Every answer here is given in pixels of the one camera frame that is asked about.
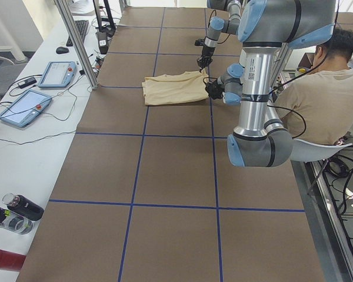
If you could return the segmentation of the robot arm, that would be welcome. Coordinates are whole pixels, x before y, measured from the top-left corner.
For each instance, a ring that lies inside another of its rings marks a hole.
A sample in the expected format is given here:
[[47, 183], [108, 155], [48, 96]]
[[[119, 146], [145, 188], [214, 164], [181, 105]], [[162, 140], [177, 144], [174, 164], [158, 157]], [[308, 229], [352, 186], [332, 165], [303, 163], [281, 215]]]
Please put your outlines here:
[[334, 30], [335, 1], [208, 1], [238, 24], [235, 34], [246, 54], [245, 65], [229, 66], [214, 86], [224, 102], [239, 106], [239, 122], [227, 138], [234, 166], [274, 167], [293, 148], [292, 137], [272, 107], [271, 73], [282, 44], [292, 49], [328, 41]]
[[204, 39], [197, 39], [195, 46], [201, 46], [201, 56], [197, 59], [199, 71], [208, 67], [213, 59], [215, 48], [219, 44], [219, 37], [222, 33], [237, 35], [241, 23], [241, 9], [244, 1], [207, 1], [207, 7], [213, 10], [228, 12], [229, 18], [222, 19], [214, 16], [209, 20], [209, 27]]

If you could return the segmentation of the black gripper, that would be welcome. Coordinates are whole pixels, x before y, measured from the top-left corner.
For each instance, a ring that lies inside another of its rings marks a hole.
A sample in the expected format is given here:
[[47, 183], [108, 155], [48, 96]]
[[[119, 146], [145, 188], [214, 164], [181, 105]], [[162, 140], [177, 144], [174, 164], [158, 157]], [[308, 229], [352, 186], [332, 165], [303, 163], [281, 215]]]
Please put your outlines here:
[[205, 84], [205, 91], [208, 93], [208, 96], [213, 100], [222, 99], [224, 97], [223, 96], [224, 90], [216, 80], [213, 82], [207, 82]]
[[197, 39], [194, 45], [202, 47], [201, 57], [197, 59], [199, 72], [202, 73], [204, 71], [204, 68], [209, 66], [212, 62], [212, 56], [215, 51], [215, 41], [209, 38]]

